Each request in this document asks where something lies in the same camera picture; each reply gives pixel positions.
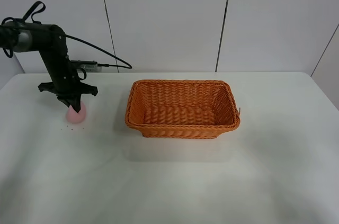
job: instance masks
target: wicker basket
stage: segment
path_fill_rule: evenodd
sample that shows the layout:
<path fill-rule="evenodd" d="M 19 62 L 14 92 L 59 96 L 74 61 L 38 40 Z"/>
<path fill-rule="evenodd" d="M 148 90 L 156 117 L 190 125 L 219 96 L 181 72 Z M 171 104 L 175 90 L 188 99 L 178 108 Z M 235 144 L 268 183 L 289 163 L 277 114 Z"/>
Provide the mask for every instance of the wicker basket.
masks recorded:
<path fill-rule="evenodd" d="M 219 80 L 140 80 L 125 123 L 150 138 L 211 139 L 239 127 L 231 89 Z"/>

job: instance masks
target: table surface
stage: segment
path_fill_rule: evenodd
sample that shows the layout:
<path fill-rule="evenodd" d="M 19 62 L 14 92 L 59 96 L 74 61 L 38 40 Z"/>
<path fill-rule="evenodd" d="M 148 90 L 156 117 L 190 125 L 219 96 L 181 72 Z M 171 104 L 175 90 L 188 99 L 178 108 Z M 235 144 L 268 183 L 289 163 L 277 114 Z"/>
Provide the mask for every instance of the table surface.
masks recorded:
<path fill-rule="evenodd" d="M 218 79 L 240 127 L 150 139 L 124 124 L 139 79 Z M 339 111 L 303 73 L 89 74 L 86 120 L 17 75 L 0 90 L 0 222 L 339 223 Z"/>

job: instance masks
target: white wall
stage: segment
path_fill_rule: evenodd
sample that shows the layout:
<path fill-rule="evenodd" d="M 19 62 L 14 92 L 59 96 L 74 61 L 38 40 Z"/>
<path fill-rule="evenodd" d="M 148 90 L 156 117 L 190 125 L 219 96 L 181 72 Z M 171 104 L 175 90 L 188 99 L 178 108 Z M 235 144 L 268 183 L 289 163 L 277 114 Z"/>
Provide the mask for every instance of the white wall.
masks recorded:
<path fill-rule="evenodd" d="M 7 16 L 22 17 L 38 0 L 0 0 L 0 19 Z M 109 52 L 113 52 L 103 0 L 40 0 L 46 10 L 36 15 L 35 20 L 46 24 L 57 24 L 69 34 L 87 40 Z M 73 40 L 67 41 L 70 59 L 96 60 L 115 64 L 115 59 Z M 24 70 L 44 72 L 46 68 L 37 52 L 18 53 Z"/>
<path fill-rule="evenodd" d="M 339 109 L 339 31 L 337 29 L 312 75 L 329 100 Z"/>
<path fill-rule="evenodd" d="M 229 0 L 218 71 L 315 68 L 339 20 L 339 0 Z"/>
<path fill-rule="evenodd" d="M 16 74 L 23 73 L 17 58 L 6 57 L 5 53 L 0 50 L 0 89 Z"/>
<path fill-rule="evenodd" d="M 214 71 L 225 2 L 106 0 L 116 54 L 133 71 Z"/>

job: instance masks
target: pink object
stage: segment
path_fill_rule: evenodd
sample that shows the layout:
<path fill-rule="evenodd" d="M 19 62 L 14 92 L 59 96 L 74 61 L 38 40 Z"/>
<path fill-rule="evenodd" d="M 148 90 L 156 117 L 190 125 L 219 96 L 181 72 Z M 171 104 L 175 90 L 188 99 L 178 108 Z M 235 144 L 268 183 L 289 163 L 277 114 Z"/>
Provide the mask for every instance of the pink object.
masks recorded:
<path fill-rule="evenodd" d="M 80 102 L 80 111 L 79 113 L 75 112 L 72 106 L 69 106 L 67 113 L 66 113 L 66 120 L 69 123 L 81 123 L 86 118 L 86 107 L 85 104 L 81 101 Z"/>

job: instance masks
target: woven texture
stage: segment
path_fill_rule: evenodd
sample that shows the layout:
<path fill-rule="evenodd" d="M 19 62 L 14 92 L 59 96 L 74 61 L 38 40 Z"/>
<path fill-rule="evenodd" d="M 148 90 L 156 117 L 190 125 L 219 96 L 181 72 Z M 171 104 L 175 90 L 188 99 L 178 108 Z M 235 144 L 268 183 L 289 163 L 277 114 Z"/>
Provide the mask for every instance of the woven texture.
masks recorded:
<path fill-rule="evenodd" d="M 235 130 L 239 113 L 219 80 L 140 80 L 130 92 L 126 125 L 151 138 L 211 139 Z"/>

